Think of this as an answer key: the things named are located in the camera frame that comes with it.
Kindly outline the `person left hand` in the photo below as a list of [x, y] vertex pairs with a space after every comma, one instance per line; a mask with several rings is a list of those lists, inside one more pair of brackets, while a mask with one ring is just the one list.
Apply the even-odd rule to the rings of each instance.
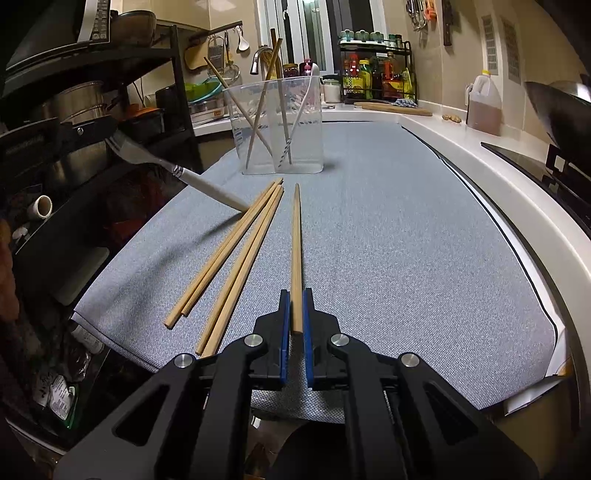
[[0, 243], [0, 317], [3, 321], [14, 322], [19, 316], [19, 301], [13, 274], [13, 259], [9, 248], [11, 232], [8, 223], [1, 220]]

